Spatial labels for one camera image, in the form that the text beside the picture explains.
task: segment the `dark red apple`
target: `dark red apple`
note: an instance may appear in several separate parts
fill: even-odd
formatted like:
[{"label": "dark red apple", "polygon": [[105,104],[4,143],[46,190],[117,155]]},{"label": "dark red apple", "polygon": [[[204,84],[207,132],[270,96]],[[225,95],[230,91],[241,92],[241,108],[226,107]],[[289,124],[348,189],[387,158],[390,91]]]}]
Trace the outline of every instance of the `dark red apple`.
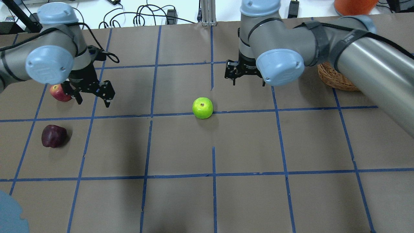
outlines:
[{"label": "dark red apple", "polygon": [[67,102],[72,99],[72,96],[65,94],[60,84],[52,85],[49,88],[50,94],[57,100]]},{"label": "dark red apple", "polygon": [[66,129],[57,125],[48,125],[43,129],[42,144],[45,147],[56,148],[63,145],[67,137]]}]

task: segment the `light blue joint cover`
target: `light blue joint cover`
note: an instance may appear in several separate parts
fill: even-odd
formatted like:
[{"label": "light blue joint cover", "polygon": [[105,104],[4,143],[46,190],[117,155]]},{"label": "light blue joint cover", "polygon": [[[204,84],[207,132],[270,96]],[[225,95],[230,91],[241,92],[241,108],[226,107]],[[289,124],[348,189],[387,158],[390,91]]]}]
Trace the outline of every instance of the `light blue joint cover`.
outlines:
[{"label": "light blue joint cover", "polygon": [[290,83],[302,75],[305,65],[302,56],[290,49],[272,49],[256,59],[263,80],[271,86]]},{"label": "light blue joint cover", "polygon": [[0,232],[29,233],[29,223],[20,218],[22,211],[16,200],[0,191]]},{"label": "light blue joint cover", "polygon": [[368,29],[369,32],[377,34],[377,27],[374,24],[374,21],[367,15],[354,15],[354,16],[344,16],[341,18],[354,18],[361,21],[365,27]]},{"label": "light blue joint cover", "polygon": [[26,72],[39,83],[63,83],[72,71],[73,56],[64,48],[46,45],[34,49],[26,58]]},{"label": "light blue joint cover", "polygon": [[73,8],[64,2],[47,3],[39,8],[37,15],[39,22],[46,25],[70,24],[79,21]]},{"label": "light blue joint cover", "polygon": [[245,16],[260,17],[276,13],[280,0],[242,0],[240,12]]}]

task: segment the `black device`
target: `black device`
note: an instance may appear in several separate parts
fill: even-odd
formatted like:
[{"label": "black device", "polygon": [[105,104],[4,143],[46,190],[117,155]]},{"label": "black device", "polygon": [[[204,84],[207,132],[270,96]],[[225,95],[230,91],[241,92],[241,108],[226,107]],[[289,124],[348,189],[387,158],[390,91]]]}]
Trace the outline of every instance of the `black device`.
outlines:
[{"label": "black device", "polygon": [[112,5],[116,5],[116,4],[120,4],[121,0],[107,0],[108,2],[110,2]]},{"label": "black device", "polygon": [[177,11],[175,9],[167,10],[167,21],[165,22],[165,24],[177,24],[177,19],[176,19],[177,17],[178,17],[178,15],[177,15]]},{"label": "black device", "polygon": [[297,18],[299,13],[299,1],[290,1],[289,4],[289,13],[287,15],[288,19]]}]

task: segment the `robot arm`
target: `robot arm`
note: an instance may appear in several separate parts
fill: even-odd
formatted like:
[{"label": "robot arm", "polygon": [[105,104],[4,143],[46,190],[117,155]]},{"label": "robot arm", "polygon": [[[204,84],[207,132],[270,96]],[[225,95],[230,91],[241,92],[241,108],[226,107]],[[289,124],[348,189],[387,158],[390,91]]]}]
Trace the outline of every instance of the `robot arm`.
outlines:
[{"label": "robot arm", "polygon": [[37,39],[0,48],[0,92],[12,83],[34,79],[43,84],[61,83],[78,104],[82,102],[80,92],[87,92],[109,107],[115,92],[110,81],[98,81],[93,66],[95,60],[106,59],[105,52],[86,45],[72,7],[48,3],[40,7],[38,16],[43,29]]},{"label": "robot arm", "polygon": [[287,29],[280,1],[243,0],[239,61],[227,61],[225,78],[258,75],[263,85],[287,84],[305,66],[329,61],[414,137],[413,56],[375,35],[367,16],[317,21]]}]

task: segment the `wicker basket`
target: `wicker basket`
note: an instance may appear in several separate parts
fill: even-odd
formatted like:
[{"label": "wicker basket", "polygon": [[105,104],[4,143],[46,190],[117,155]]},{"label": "wicker basket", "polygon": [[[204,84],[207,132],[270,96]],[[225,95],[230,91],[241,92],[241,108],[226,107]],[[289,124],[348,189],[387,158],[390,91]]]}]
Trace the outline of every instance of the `wicker basket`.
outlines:
[{"label": "wicker basket", "polygon": [[338,73],[329,62],[318,65],[319,77],[326,85],[345,91],[359,91],[345,76]]}]

